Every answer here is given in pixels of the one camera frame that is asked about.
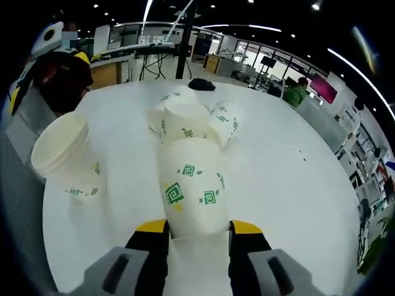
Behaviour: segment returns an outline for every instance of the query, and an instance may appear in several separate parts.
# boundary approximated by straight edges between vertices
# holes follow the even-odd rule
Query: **table surface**
[[[127,83],[89,92],[77,108],[89,122],[94,150],[107,170],[108,197],[79,203],[48,181],[44,243],[55,283],[68,292],[84,270],[136,227],[164,218],[156,175],[157,136],[146,111],[178,84]],[[224,151],[230,219],[260,227],[313,275],[326,294],[342,294],[355,265],[359,218],[346,173],[314,129],[279,98],[230,84],[197,92],[213,107],[237,103],[246,120]]]

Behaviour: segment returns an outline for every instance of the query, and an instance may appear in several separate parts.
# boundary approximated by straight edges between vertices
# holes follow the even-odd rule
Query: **monitor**
[[[270,75],[270,80],[277,81],[277,82],[281,81],[281,79],[279,79],[279,77],[277,77],[277,76],[275,76],[273,74]]]
[[[332,85],[330,85],[320,75],[315,75],[311,81],[310,87],[314,89],[320,96],[322,96],[329,104],[332,104],[338,94]]]
[[[269,68],[273,68],[276,64],[275,59],[271,59],[270,57],[264,56],[264,58],[260,61],[261,64],[268,66]]]
[[[288,85],[289,87],[293,88],[295,85],[297,85],[297,82],[288,76],[285,80],[285,84]]]

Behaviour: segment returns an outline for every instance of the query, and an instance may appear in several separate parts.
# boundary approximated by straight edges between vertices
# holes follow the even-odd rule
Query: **green pattern on cup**
[[[72,195],[78,195],[78,194],[80,194],[80,190],[71,188],[71,189],[70,189],[70,194],[72,194]]]
[[[161,101],[166,101],[167,99],[168,99],[168,97],[170,97],[170,95],[168,95],[168,96],[164,96],[163,98],[161,98],[160,100]]]
[[[220,181],[221,181],[221,184],[222,184],[222,188],[225,189],[225,181],[223,180],[223,176],[221,176]]]
[[[193,165],[185,165],[183,170],[183,175],[193,177],[195,172],[195,167]]]
[[[215,193],[213,190],[204,191],[204,203],[206,205],[215,204],[217,201],[215,200]]]
[[[187,138],[192,138],[192,137],[193,137],[193,131],[192,131],[191,129],[186,130],[186,129],[182,128],[182,130],[183,130],[183,132],[184,132],[184,135],[185,135]]]
[[[222,122],[229,121],[225,116],[217,116],[217,118]]]
[[[94,167],[94,172],[100,176],[100,164],[96,162],[96,166]]]
[[[169,205],[175,204],[184,199],[183,193],[181,192],[180,185],[175,183],[166,189],[165,195]]]

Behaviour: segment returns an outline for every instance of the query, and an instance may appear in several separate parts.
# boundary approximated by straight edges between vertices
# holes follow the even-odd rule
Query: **glass wall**
[[[268,77],[272,77],[274,80],[287,79],[290,77],[297,81],[300,77],[307,77],[307,80],[311,82],[311,78],[316,73],[319,73],[318,70],[313,69],[310,65],[307,65],[295,57],[291,57],[281,51],[260,44],[238,41],[236,51],[237,53],[242,53],[247,56],[244,60],[244,64],[253,66],[257,73],[260,73],[264,66],[261,63],[264,57],[275,59],[276,64],[274,67],[267,70]],[[242,58],[235,57],[234,59],[240,62]]]
[[[236,46],[236,52],[238,54],[245,54],[247,49],[247,42],[239,41]],[[242,57],[234,57],[235,61],[240,62]]]
[[[219,46],[220,46],[220,41],[218,39],[213,38],[211,40],[211,46],[209,49],[209,54],[216,54],[217,51],[219,50]]]
[[[248,58],[244,60],[244,64],[253,67],[258,52],[259,52],[259,45],[254,43],[249,43],[247,45],[247,49],[245,52]]]
[[[264,57],[270,57],[271,58],[271,57],[273,57],[273,54],[274,54],[274,50],[273,49],[267,48],[265,46],[261,46],[260,47],[258,55],[257,55],[257,58],[256,58],[256,61],[255,61],[255,64],[254,64],[254,68],[255,68],[256,72],[260,72],[262,67],[263,67],[263,64],[261,63],[262,59]]]

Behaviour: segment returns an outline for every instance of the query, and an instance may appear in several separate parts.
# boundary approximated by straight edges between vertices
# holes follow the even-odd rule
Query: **white paper cup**
[[[223,155],[201,138],[162,146],[159,184],[172,237],[192,237],[229,229]]]
[[[244,120],[244,112],[235,103],[219,102],[211,111],[210,126],[217,133],[218,144],[223,149],[237,134]]]
[[[177,86],[171,93],[160,98],[158,105],[147,111],[147,124],[150,129],[160,133],[160,124],[163,119],[165,106],[171,102],[199,103],[196,92],[186,86]]]
[[[165,145],[186,138],[217,140],[209,126],[210,113],[200,103],[171,102],[165,106],[161,123],[161,141]]]
[[[106,193],[106,177],[91,148],[88,123],[75,112],[59,117],[41,133],[31,164],[77,199]]]

